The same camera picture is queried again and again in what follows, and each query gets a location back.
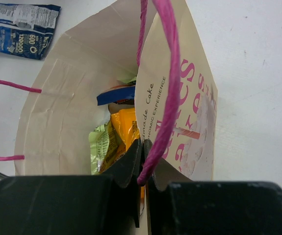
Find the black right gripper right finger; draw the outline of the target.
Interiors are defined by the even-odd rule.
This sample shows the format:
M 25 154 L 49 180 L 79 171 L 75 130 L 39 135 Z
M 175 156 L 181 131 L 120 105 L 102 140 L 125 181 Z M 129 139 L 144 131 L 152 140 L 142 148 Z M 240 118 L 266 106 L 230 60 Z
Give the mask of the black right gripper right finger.
M 194 182 L 160 159 L 146 196 L 151 235 L 282 235 L 282 188 L 272 182 Z

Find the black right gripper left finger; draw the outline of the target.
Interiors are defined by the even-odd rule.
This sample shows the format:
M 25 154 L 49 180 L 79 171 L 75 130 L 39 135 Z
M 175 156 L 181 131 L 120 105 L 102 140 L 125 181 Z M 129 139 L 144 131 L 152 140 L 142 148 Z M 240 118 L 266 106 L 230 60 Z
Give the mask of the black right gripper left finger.
M 133 235 L 140 225 L 135 140 L 100 175 L 17 176 L 0 181 L 0 235 Z

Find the green candy packet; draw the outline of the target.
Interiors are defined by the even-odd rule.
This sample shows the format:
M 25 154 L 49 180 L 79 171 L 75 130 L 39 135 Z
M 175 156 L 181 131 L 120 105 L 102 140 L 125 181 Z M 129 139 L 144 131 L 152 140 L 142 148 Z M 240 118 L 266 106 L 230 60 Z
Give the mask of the green candy packet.
M 136 84 L 136 76 L 129 77 L 129 78 L 118 78 L 117 80 L 121 83 L 128 84 L 128 85 L 135 85 Z
M 105 169 L 104 160 L 107 153 L 110 154 L 114 150 L 114 147 L 109 146 L 113 143 L 116 144 L 111 122 L 108 121 L 96 127 L 90 132 L 88 139 L 90 143 L 91 174 L 96 175 Z

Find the orange mango gummy bag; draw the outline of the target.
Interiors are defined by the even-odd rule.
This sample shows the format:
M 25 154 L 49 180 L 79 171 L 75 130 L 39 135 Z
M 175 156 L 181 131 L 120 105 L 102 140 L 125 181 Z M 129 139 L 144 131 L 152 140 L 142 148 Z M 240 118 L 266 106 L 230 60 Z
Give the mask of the orange mango gummy bag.
M 135 108 L 121 109 L 110 115 L 112 130 L 115 131 L 115 150 L 107 154 L 103 160 L 99 173 L 105 172 L 116 161 L 121 159 L 132 143 L 140 138 L 137 127 Z

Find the small blue snack packet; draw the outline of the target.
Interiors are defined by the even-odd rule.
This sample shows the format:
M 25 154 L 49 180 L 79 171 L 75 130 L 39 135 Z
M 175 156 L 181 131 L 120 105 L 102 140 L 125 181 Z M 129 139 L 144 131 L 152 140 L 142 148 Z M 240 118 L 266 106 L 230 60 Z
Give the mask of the small blue snack packet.
M 134 104 L 135 85 L 120 85 L 110 88 L 97 96 L 97 105 Z

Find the cream pink paper cake bag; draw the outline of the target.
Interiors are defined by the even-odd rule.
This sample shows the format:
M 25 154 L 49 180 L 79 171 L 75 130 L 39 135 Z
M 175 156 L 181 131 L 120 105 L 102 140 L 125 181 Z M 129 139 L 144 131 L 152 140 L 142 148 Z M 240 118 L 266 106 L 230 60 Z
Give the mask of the cream pink paper cake bag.
M 88 137 L 110 121 L 97 96 L 134 76 L 139 227 L 148 227 L 146 187 L 160 159 L 210 181 L 218 91 L 185 0 L 118 0 L 58 39 L 20 115 L 14 177 L 92 175 Z

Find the green candy packet back side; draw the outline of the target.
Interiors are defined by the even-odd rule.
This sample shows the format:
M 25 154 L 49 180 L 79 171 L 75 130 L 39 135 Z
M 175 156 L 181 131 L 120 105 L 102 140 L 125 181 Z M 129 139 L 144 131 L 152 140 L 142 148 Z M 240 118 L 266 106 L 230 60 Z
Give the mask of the green candy packet back side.
M 135 85 L 136 84 L 136 76 L 129 77 L 129 78 L 118 78 L 117 80 L 121 83 L 128 84 L 128 85 Z

